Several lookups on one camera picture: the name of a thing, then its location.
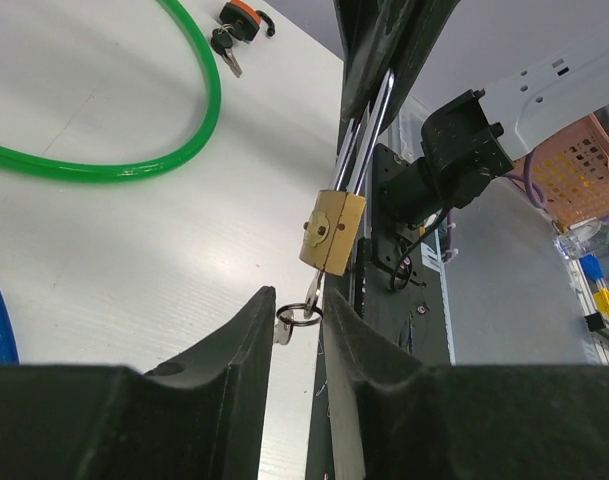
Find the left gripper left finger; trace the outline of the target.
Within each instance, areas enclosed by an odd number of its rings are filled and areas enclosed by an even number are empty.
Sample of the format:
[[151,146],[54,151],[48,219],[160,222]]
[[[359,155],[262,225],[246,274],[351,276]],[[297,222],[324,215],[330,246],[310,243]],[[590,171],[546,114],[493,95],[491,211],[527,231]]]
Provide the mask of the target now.
[[147,373],[0,366],[0,479],[254,479],[276,292]]

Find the padlock keys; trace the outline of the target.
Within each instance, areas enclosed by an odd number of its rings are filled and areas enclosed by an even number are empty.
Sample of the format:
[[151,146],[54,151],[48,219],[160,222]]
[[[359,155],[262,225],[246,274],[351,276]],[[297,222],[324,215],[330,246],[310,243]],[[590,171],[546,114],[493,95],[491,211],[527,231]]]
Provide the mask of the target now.
[[323,311],[320,299],[324,277],[322,272],[316,271],[303,302],[285,304],[277,309],[273,332],[275,344],[288,345],[296,328],[315,326],[321,322]]

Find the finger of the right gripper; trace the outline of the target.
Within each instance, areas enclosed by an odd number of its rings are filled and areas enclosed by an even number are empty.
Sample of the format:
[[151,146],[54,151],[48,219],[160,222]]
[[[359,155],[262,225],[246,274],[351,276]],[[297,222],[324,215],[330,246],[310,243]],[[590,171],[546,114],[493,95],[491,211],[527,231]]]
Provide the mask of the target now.
[[382,128],[395,120],[458,0],[415,1],[388,66],[395,80]]
[[388,58],[398,1],[334,1],[344,54],[341,120],[360,115],[378,88]]

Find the brass padlock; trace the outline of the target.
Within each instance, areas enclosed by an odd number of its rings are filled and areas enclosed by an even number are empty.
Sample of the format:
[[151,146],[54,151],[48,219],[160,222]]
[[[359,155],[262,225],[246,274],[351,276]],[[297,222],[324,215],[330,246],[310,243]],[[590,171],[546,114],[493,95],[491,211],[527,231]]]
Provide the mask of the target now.
[[345,271],[366,206],[360,191],[394,83],[394,72],[387,70],[363,118],[349,121],[330,186],[318,193],[305,223],[299,258],[320,272],[341,276]]

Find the green cable lock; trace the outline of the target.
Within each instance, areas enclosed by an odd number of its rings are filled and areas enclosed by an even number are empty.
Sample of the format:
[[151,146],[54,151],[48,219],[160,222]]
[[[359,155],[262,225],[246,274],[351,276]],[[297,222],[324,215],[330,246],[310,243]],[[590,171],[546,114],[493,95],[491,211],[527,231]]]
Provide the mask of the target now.
[[0,145],[0,169],[72,183],[122,183],[171,172],[190,162],[204,149],[215,133],[222,108],[222,87],[215,57],[205,35],[181,2],[165,0],[159,5],[191,47],[205,81],[206,111],[202,122],[188,140],[177,149],[157,158],[104,165],[49,159]]

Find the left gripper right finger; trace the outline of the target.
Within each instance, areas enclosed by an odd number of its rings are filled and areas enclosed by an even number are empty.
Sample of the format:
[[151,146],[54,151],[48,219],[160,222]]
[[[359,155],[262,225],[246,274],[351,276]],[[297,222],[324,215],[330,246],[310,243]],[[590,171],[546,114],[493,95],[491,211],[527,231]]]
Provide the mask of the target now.
[[339,479],[609,479],[609,367],[428,366],[338,292],[322,321]]

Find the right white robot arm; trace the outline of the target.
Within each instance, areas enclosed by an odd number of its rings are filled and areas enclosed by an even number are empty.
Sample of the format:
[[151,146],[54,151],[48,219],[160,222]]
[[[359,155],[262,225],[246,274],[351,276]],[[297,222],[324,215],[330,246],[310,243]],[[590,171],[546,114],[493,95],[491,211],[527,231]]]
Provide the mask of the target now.
[[[452,1],[338,1],[344,53],[332,187],[360,191],[378,136],[398,115]],[[398,222],[443,221],[571,123],[609,105],[609,19],[544,60],[469,90],[424,121],[422,156],[381,190]]]

